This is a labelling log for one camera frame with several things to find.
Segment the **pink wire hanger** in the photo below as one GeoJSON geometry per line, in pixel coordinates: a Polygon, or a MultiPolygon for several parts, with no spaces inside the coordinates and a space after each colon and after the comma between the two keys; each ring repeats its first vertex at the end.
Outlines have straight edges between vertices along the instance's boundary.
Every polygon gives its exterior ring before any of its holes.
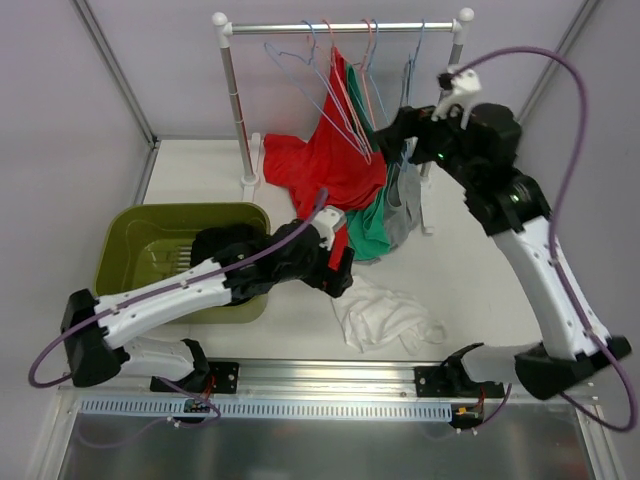
{"type": "MultiPolygon", "coordinates": [[[[330,35],[330,39],[331,39],[331,63],[334,69],[338,71],[339,68],[337,64],[337,48],[335,44],[335,34],[333,31],[333,28],[331,27],[330,22],[327,19],[322,19],[322,22],[326,25],[328,33],[330,35]]],[[[338,83],[339,83],[340,89],[343,93],[345,103],[349,109],[349,113],[351,116],[351,125],[352,125],[353,135],[359,141],[359,144],[362,150],[362,155],[364,156],[366,163],[370,165],[372,161],[371,159],[372,151],[371,151],[370,143],[367,139],[365,131],[359,120],[355,107],[351,101],[351,98],[348,93],[348,88],[343,82],[343,79],[340,76],[340,74],[337,74],[337,76],[338,76],[338,83]]]]}

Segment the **white tank top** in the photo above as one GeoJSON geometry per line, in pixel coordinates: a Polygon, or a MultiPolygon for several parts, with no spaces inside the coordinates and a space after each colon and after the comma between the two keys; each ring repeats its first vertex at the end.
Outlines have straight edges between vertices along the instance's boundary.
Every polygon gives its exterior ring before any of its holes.
{"type": "Polygon", "coordinates": [[[441,322],[416,297],[375,285],[356,276],[332,301],[346,345],[361,353],[399,343],[410,355],[447,339],[441,322]]]}

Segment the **black tank top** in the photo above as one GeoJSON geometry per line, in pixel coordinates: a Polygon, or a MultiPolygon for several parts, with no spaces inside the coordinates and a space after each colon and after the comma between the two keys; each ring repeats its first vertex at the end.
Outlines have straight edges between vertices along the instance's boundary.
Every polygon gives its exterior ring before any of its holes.
{"type": "Polygon", "coordinates": [[[257,227],[238,223],[211,227],[196,234],[191,246],[190,266],[211,260],[226,267],[258,253],[266,233],[257,227]]]}

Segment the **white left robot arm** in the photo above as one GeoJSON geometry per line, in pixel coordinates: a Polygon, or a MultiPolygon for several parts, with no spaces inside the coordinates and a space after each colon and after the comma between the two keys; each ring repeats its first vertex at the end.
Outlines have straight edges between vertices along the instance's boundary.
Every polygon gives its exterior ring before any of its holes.
{"type": "Polygon", "coordinates": [[[325,209],[274,234],[228,245],[186,271],[125,293],[95,297],[73,293],[61,325],[70,378],[80,388],[120,374],[148,377],[153,391],[173,385],[201,393],[214,374],[200,344],[152,340],[146,332],[209,308],[226,307],[299,280],[338,298],[352,283],[354,252],[345,248],[330,265],[344,216],[325,209]]]}

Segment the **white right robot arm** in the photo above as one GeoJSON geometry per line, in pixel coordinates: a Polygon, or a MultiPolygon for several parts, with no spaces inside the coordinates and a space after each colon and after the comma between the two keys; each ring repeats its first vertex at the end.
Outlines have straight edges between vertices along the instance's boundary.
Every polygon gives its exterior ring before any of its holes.
{"type": "Polygon", "coordinates": [[[402,107],[374,138],[388,161],[415,138],[411,164],[434,162],[463,187],[468,211],[511,265],[542,336],[529,345],[458,350],[447,360],[448,388],[466,397],[484,382],[517,383],[547,400],[629,356],[629,341],[592,314],[558,242],[548,238],[551,208],[538,183],[514,165],[522,129],[511,110],[482,103],[465,124],[434,112],[402,107]]]}

